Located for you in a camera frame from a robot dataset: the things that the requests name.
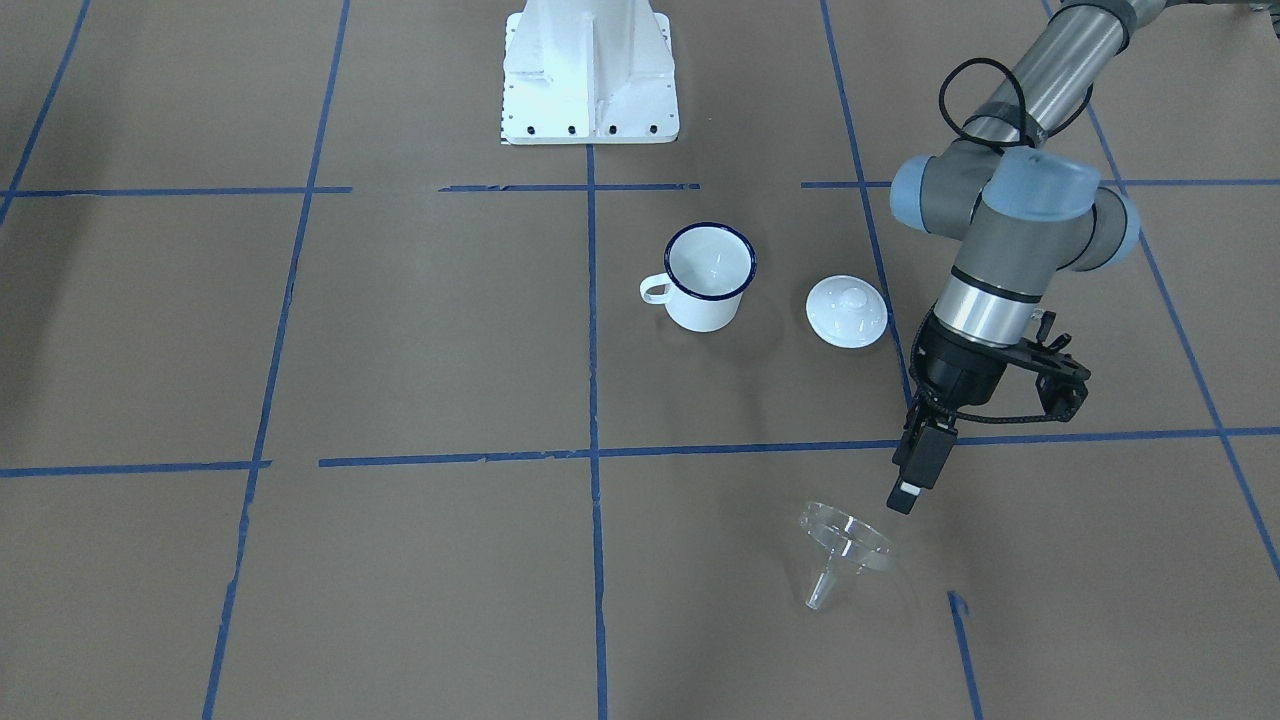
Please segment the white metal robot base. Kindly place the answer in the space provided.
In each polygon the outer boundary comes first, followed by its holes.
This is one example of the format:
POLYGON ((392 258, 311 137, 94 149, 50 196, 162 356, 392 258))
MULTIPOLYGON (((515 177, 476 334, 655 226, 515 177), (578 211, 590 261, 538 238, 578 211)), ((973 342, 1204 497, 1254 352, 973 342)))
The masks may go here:
POLYGON ((672 143, 680 129, 672 27, 649 1, 527 1, 506 18, 503 143, 672 143))

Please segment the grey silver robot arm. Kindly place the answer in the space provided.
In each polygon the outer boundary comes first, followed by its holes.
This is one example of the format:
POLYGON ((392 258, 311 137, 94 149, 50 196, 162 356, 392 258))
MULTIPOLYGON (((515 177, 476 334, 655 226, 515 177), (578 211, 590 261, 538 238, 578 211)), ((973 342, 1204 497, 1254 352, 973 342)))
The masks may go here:
POLYGON ((908 514, 1010 366, 1036 378, 1038 423, 1069 421, 1089 372, 1051 338, 1041 301, 1059 272, 1096 272, 1137 245, 1140 217, 1100 172, 1046 150, 1088 106, 1096 79, 1165 1, 1065 1, 938 155, 905 161, 890 188, 905 225, 960 243, 911 342, 914 386, 888 509, 908 514))

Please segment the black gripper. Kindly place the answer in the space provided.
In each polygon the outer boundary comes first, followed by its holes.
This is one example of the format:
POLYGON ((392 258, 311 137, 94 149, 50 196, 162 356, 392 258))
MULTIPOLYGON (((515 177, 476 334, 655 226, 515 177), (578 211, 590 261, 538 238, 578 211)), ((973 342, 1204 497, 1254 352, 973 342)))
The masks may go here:
POLYGON ((934 488, 948 461, 957 432, 927 424, 929 413, 982 424, 1009 423, 1004 416, 961 411, 989 402, 1007 365, 1006 348, 969 340, 950 329, 932 310, 925 313, 911 343, 909 375, 916 389, 891 459, 897 475, 886 500, 887 509, 910 514, 915 502, 934 488))

